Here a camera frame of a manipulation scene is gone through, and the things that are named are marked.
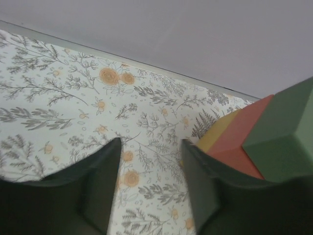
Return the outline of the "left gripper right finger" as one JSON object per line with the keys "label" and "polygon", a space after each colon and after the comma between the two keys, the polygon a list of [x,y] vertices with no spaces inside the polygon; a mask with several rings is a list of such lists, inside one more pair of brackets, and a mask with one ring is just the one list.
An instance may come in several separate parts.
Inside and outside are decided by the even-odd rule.
{"label": "left gripper right finger", "polygon": [[310,235],[313,178],[261,180],[181,142],[183,170],[198,235]]}

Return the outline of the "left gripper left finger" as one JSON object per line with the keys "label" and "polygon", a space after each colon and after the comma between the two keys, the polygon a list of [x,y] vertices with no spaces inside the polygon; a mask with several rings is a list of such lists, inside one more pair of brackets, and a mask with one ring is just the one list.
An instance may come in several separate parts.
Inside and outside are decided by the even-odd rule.
{"label": "left gripper left finger", "polygon": [[86,158],[39,181],[0,182],[3,235],[105,235],[122,142],[114,138]]}

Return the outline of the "pink drawer box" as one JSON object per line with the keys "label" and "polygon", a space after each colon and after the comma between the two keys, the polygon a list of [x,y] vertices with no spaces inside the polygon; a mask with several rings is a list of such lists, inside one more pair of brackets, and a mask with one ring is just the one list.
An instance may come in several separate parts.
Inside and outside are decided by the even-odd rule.
{"label": "pink drawer box", "polygon": [[207,154],[240,172],[263,179],[242,145],[272,98],[273,95],[269,95],[242,108]]}

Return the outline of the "yellow bottom drawer box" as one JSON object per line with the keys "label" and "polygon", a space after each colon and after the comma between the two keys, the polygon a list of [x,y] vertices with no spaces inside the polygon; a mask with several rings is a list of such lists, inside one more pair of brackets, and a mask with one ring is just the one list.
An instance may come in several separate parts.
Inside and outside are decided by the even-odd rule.
{"label": "yellow bottom drawer box", "polygon": [[240,112],[240,110],[234,111],[224,117],[218,119],[209,129],[208,131],[200,138],[197,143],[197,147],[208,153],[208,150],[213,146],[213,144],[219,139],[221,134],[227,129],[236,115]]}

